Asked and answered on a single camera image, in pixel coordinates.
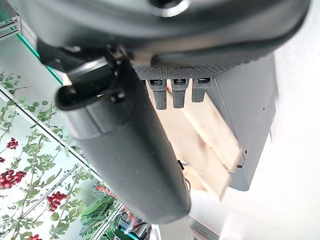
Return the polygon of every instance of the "round hole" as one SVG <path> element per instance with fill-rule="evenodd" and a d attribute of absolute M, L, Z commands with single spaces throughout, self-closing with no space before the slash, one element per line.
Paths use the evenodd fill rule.
<path fill-rule="evenodd" d="M 170 18 L 183 13 L 190 5 L 189 0 L 148 0 L 151 14 Z"/>
<path fill-rule="evenodd" d="M 158 9 L 169 9 L 177 6 L 182 0 L 149 0 L 149 2 Z"/>

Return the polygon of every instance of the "black plastic part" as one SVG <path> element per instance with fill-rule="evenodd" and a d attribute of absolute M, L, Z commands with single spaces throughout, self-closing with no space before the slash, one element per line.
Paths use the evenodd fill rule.
<path fill-rule="evenodd" d="M 201 103 L 204 101 L 205 92 L 212 84 L 211 78 L 195 78 L 192 81 L 192 102 Z"/>
<path fill-rule="evenodd" d="M 167 80 L 153 79 L 147 82 L 153 92 L 156 109 L 167 109 Z"/>
<path fill-rule="evenodd" d="M 144 84 L 128 61 L 118 72 L 114 85 L 102 96 L 66 105 L 65 89 L 73 86 L 64 86 L 56 94 L 56 105 L 117 197 L 150 224 L 173 222 L 191 208 L 184 176 Z M 118 91 L 124 97 L 114 102 L 112 95 Z"/>
<path fill-rule="evenodd" d="M 171 79 L 173 107 L 182 109 L 185 106 L 185 95 L 189 79 Z"/>

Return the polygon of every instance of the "gray metal panel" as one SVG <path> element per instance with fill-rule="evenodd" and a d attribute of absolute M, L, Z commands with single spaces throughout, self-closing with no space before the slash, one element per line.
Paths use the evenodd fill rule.
<path fill-rule="evenodd" d="M 231 173 L 232 180 L 229 184 L 231 188 L 238 189 L 240 191 L 249 190 L 275 114 L 275 101 L 274 97 L 271 96 L 270 102 L 265 108 L 264 116 L 259 123 L 259 129 L 256 132 L 256 136 L 252 141 L 251 147 L 247 150 L 247 154 L 245 155 L 244 165 L 242 168 L 236 168 L 236 171 Z"/>
<path fill-rule="evenodd" d="M 218 76 L 207 92 L 243 148 L 230 186 L 249 189 L 275 115 L 273 54 Z"/>

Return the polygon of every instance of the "green fern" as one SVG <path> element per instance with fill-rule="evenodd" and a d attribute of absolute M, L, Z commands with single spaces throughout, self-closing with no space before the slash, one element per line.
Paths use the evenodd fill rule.
<path fill-rule="evenodd" d="M 115 204 L 118 203 L 118 200 L 114 199 L 112 196 L 104 195 L 99 199 L 94 205 L 86 207 L 81 214 L 80 221 L 82 224 L 79 235 L 84 237 L 84 239 L 90 239 L 88 236 L 91 236 L 95 231 L 105 223 L 108 217 L 115 211 Z M 111 221 L 111 229 L 117 229 L 120 219 L 117 218 Z"/>
<path fill-rule="evenodd" d="M 96 199 L 102 199 L 103 197 L 105 197 L 107 194 L 104 193 L 103 191 L 100 191 L 96 188 L 93 188 L 91 190 L 91 196 L 96 198 Z"/>
<path fill-rule="evenodd" d="M 122 214 L 119 213 L 113 220 L 110 221 L 109 226 L 105 231 L 106 234 L 109 232 L 114 232 L 119 228 L 121 217 L 122 217 Z"/>

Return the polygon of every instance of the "black plastic housing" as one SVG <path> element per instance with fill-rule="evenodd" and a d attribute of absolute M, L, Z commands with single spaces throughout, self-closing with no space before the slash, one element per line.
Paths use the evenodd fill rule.
<path fill-rule="evenodd" d="M 58 90 L 56 105 L 71 135 L 136 216 L 150 224 L 186 216 L 190 194 L 143 82 L 128 61 L 108 80 L 111 87 L 99 97 L 84 99 L 76 85 Z"/>

